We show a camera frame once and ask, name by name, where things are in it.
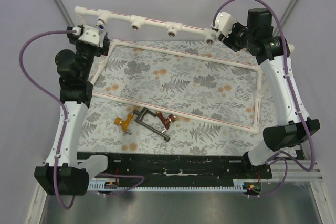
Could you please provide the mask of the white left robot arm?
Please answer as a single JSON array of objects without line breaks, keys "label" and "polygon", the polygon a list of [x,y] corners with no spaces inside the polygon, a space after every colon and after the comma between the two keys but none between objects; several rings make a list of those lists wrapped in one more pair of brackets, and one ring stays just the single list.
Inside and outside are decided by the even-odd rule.
[{"label": "white left robot arm", "polygon": [[48,195],[82,196],[89,182],[108,167],[105,155],[92,155],[79,163],[77,150],[92,98],[91,67],[95,57],[108,54],[110,40],[102,25],[81,25],[67,30],[67,37],[76,50],[64,49],[55,56],[60,84],[60,119],[46,163],[35,168],[34,177]]}]

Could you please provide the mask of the white water faucet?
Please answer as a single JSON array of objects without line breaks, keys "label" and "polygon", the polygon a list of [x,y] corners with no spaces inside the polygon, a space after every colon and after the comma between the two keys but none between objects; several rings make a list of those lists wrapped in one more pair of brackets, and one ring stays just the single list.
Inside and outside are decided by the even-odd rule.
[{"label": "white water faucet", "polygon": [[104,29],[105,29],[105,24],[104,24],[104,22],[102,22],[102,21],[100,21],[100,20],[97,22],[96,26],[97,26],[99,29],[101,29],[101,30],[104,30]]}]

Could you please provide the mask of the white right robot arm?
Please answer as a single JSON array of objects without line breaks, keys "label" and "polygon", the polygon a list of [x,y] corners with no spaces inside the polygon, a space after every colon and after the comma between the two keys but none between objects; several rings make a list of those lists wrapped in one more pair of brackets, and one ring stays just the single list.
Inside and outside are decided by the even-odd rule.
[{"label": "white right robot arm", "polygon": [[274,99],[277,125],[264,128],[261,143],[245,154],[252,166],[263,165],[285,148],[300,145],[320,129],[319,120],[311,119],[302,104],[291,71],[289,46],[273,35],[268,9],[250,9],[247,26],[231,14],[220,12],[212,28],[218,40],[231,50],[247,49],[256,58]]}]

